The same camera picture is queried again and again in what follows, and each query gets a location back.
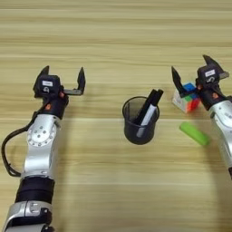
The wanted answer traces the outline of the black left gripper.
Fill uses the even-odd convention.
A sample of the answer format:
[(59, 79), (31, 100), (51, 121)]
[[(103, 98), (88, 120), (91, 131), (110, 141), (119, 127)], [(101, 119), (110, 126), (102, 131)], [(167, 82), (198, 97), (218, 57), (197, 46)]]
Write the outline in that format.
[[(40, 75), (48, 74), (49, 68), (49, 65), (45, 66), (41, 70)], [(76, 89), (63, 89), (61, 84), (54, 84), (53, 86), (42, 86), (41, 84), (36, 84), (34, 86), (34, 97), (41, 98), (43, 100), (43, 106), (40, 113), (54, 115), (61, 120), (63, 118), (64, 110), (69, 102), (69, 97), (67, 95), (83, 95), (85, 83), (84, 69), (81, 68), (77, 77)]]

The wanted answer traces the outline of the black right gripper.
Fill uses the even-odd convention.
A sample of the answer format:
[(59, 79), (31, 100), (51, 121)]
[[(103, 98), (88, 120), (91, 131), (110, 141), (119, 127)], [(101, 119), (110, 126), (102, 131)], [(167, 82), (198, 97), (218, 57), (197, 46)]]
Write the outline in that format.
[[(214, 65), (217, 71), (218, 78), (220, 80), (226, 79), (229, 76), (229, 73), (224, 71), (220, 64), (211, 58), (208, 55), (203, 55), (203, 58), (207, 65)], [(202, 104), (204, 105), (205, 109), (208, 111), (213, 105), (223, 102), (223, 101), (231, 101), (232, 102), (232, 95), (225, 96), (222, 91), (220, 90), (219, 84), (214, 83), (211, 84), (209, 87), (205, 87), (199, 81), (196, 81), (197, 89), (194, 88), (193, 90), (187, 91), (182, 83), (179, 73), (174, 67), (171, 67), (172, 73), (172, 80), (179, 92), (179, 96), (184, 98), (189, 96), (190, 94), (197, 93), (198, 97), (200, 98)]]

